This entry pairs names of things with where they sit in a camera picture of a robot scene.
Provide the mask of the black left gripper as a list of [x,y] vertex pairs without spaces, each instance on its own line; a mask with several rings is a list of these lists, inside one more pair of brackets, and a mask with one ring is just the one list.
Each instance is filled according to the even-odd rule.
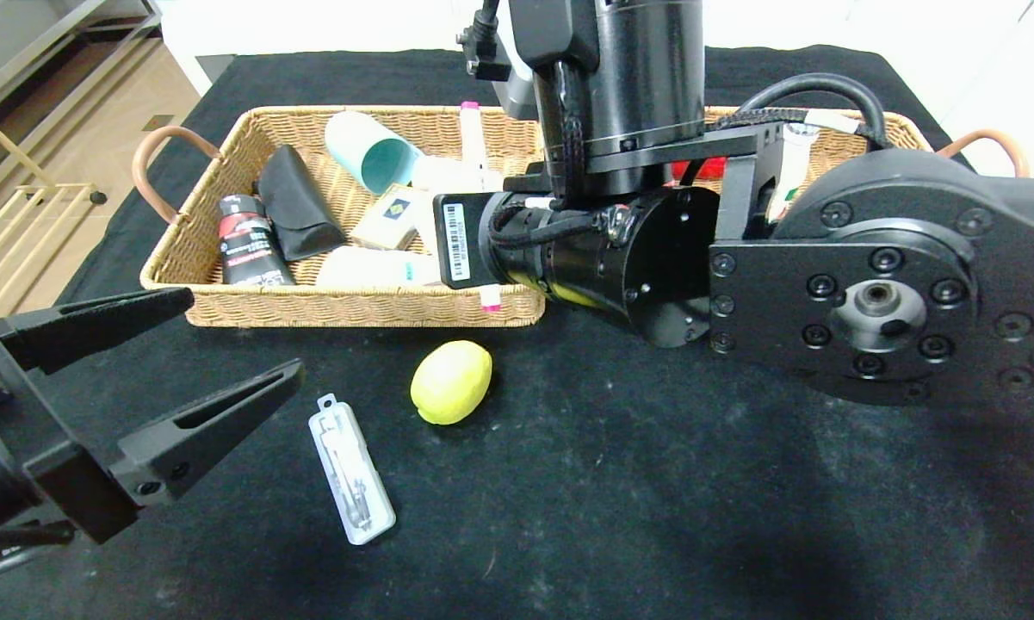
[[52,375],[194,303],[189,288],[169,287],[0,319],[0,546],[68,544],[79,532],[107,542],[136,522],[138,507],[175,502],[193,489],[300,391],[305,364],[293,358],[190,401],[121,438],[112,478],[24,370]]

